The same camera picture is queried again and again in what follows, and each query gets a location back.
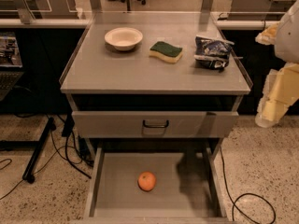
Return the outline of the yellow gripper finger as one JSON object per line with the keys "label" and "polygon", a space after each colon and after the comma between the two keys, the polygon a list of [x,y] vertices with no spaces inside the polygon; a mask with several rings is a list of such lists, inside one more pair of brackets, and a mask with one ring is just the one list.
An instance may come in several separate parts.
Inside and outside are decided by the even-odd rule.
{"label": "yellow gripper finger", "polygon": [[276,43],[277,30],[278,23],[272,24],[259,33],[255,37],[255,41],[262,45],[274,45]]}
{"label": "yellow gripper finger", "polygon": [[286,63],[280,70],[271,69],[263,86],[255,123],[269,128],[279,123],[299,100],[299,64]]}

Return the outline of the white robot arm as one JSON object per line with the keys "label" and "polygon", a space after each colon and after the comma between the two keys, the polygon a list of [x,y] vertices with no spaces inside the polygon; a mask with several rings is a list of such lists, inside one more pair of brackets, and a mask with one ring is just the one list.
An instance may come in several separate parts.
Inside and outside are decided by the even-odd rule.
{"label": "white robot arm", "polygon": [[278,71],[270,70],[257,108],[256,124],[269,128],[279,123],[289,107],[299,100],[299,1],[255,40],[263,45],[273,45],[275,55],[285,62]]}

